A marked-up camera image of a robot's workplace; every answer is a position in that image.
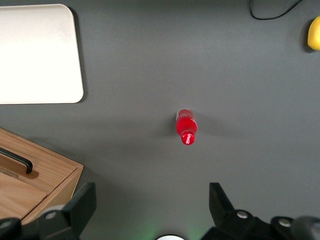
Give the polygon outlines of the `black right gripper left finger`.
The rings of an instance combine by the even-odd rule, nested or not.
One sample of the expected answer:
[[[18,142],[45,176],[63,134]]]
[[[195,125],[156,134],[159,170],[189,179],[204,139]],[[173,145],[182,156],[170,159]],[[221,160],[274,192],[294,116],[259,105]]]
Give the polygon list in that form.
[[[38,218],[40,240],[78,240],[97,208],[96,184],[85,183],[65,205]]]

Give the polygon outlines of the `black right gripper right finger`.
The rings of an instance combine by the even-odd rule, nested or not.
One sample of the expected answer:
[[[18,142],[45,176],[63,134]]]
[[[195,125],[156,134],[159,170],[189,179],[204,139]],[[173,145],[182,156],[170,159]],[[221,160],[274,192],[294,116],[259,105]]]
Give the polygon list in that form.
[[[221,185],[209,184],[209,211],[214,227],[203,240],[271,240],[271,226],[248,211],[236,210]]]

